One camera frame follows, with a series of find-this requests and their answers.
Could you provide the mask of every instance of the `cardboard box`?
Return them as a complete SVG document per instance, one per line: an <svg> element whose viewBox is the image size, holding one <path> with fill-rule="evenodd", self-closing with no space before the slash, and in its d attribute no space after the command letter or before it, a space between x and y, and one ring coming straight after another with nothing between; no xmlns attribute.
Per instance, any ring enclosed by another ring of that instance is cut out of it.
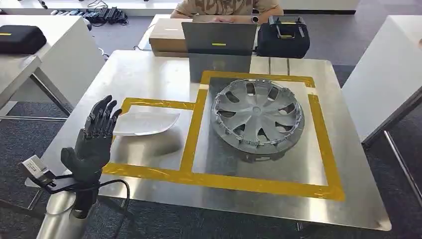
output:
<svg viewBox="0 0 422 239"><path fill-rule="evenodd" d="M192 19L159 19L149 36L149 44L155 54L159 52L187 53L182 22Z"/></svg>

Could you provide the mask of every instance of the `yellow tape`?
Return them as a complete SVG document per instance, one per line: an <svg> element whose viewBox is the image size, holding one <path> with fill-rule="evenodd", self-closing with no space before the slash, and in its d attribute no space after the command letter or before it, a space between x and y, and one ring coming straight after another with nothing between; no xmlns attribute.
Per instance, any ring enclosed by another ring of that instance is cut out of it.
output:
<svg viewBox="0 0 422 239"><path fill-rule="evenodd" d="M266 75L266 74L251 74L241 72L224 72L224 71L204 71L202 73L201 84L210 84L212 77L217 78L239 78L239 79L268 79L272 81L290 81L303 82L305 86L315 88L315 83L312 77L307 76L282 76L282 75Z"/></svg>
<svg viewBox="0 0 422 239"><path fill-rule="evenodd" d="M211 77L244 79L264 78L275 81L303 82L308 87L315 87L314 81L311 77L275 76L214 71L204 71L201 78L201 84L208 85L210 83ZM182 155L180 170L177 171L162 168L109 163L103 168L103 173L161 180L173 183L198 185L204 187L290 196L314 197L337 201L344 200L345 195L341 187L340 176L335 165L334 155L332 153L331 144L329 142L328 133L326 131L322 110L319 104L318 96L316 95L308 95L308 98L317 133L316 136L319 144L319 150L321 152L322 162L324 165L327 186L225 175L192 173L192 166L194 163L196 145L198 142L207 94L207 89L204 87L200 88L198 91L196 103L126 98L122 105L124 113L128 112L132 105L194 110L187 140L185 143L185 150Z"/></svg>
<svg viewBox="0 0 422 239"><path fill-rule="evenodd" d="M327 184L333 190L339 200L344 200L344 192L341 187L340 176L335 165L334 155L329 142L327 129L325 127L324 116L322 115L319 98L316 95L308 95L311 107L312 118L314 120L316 138L318 139L319 151L321 152L322 163L324 164Z"/></svg>
<svg viewBox="0 0 422 239"><path fill-rule="evenodd" d="M163 168L148 168L128 164L109 163L103 173L146 178L172 183L199 185L204 187L242 190L258 193L297 195L302 197L334 199L328 186L272 181L265 179L233 177L225 175L191 173Z"/></svg>
<svg viewBox="0 0 422 239"><path fill-rule="evenodd" d="M151 107L174 108L174 109L182 109L182 110L193 110L195 107L195 103L154 100L154 99L126 98L124 99L123 104L121 106L122 114L127 113L131 106L151 106Z"/></svg>
<svg viewBox="0 0 422 239"><path fill-rule="evenodd" d="M203 89L199 89L198 91L197 102L194 113L192 114L185 150L183 151L182 161L180 163L180 171L183 172L192 171L207 93L208 91Z"/></svg>

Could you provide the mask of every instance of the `black case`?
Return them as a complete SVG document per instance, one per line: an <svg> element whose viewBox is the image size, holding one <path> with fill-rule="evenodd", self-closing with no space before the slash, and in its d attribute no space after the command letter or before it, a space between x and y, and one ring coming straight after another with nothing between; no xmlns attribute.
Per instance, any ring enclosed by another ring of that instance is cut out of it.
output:
<svg viewBox="0 0 422 239"><path fill-rule="evenodd" d="M46 42L36 26L0 26L0 54L34 54Z"/></svg>
<svg viewBox="0 0 422 239"><path fill-rule="evenodd" d="M293 36L293 38L278 38L277 26L281 34ZM310 46L308 28L303 20L295 24L269 24L261 25L258 31L258 56L303 58Z"/></svg>

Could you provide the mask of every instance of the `white plastic piece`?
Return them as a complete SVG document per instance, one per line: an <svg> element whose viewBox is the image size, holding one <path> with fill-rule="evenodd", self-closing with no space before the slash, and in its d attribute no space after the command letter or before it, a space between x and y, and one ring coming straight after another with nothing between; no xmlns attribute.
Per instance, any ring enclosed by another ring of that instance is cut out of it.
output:
<svg viewBox="0 0 422 239"><path fill-rule="evenodd" d="M180 114L136 112L119 116L113 135L140 136L164 132L173 126Z"/></svg>

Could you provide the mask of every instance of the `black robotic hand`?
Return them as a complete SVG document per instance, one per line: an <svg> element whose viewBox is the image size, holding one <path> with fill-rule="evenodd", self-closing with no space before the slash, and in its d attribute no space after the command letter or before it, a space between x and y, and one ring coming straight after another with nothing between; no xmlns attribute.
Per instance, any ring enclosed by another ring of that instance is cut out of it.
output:
<svg viewBox="0 0 422 239"><path fill-rule="evenodd" d="M62 148L61 161L73 173L75 180L92 183L98 181L102 167L110 161L113 130L121 109L111 113L116 101L107 96L94 105L79 131L75 149Z"/></svg>

